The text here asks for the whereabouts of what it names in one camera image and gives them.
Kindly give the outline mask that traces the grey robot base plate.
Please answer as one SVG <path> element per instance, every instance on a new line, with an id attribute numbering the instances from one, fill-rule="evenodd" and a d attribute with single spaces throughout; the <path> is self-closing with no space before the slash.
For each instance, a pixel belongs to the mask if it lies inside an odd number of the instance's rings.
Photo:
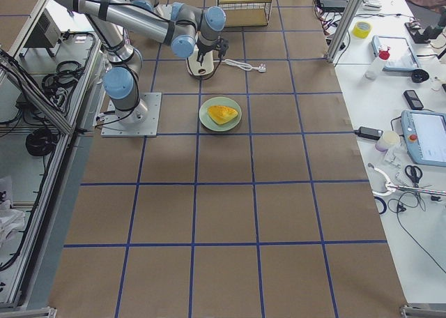
<path id="1" fill-rule="evenodd" d="M 116 111 L 111 100 L 108 110 L 113 114 L 106 115 L 101 130 L 103 137 L 156 137 L 160 118 L 162 94 L 141 93 L 139 105 L 131 114 Z"/>

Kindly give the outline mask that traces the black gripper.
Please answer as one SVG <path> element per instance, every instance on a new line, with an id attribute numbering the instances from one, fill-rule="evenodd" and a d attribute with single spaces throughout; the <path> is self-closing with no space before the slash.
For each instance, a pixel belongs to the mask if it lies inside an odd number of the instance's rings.
<path id="1" fill-rule="evenodd" d="M 221 36 L 214 39 L 208 39 L 205 36 L 199 35 L 196 45 L 198 47 L 197 52 L 197 62 L 202 64 L 204 53 L 210 51 L 218 51 L 218 59 L 222 59 L 223 53 L 225 53 L 229 48 L 229 41 Z"/>

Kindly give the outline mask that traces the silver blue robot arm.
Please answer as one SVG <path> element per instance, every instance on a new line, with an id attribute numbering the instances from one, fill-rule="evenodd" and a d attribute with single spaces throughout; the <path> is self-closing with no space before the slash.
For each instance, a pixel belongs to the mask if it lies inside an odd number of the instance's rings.
<path id="1" fill-rule="evenodd" d="M 229 43 L 221 36 L 225 12 L 217 6 L 196 8 L 159 0 L 54 0 L 74 13 L 83 14 L 105 46 L 111 69 L 103 77 L 103 88 L 114 106 L 108 129 L 129 131 L 147 122 L 148 101 L 139 90 L 142 56 L 128 43 L 123 30 L 130 30 L 166 45 L 187 63 L 201 66 L 213 62 L 213 54 L 226 54 Z"/>

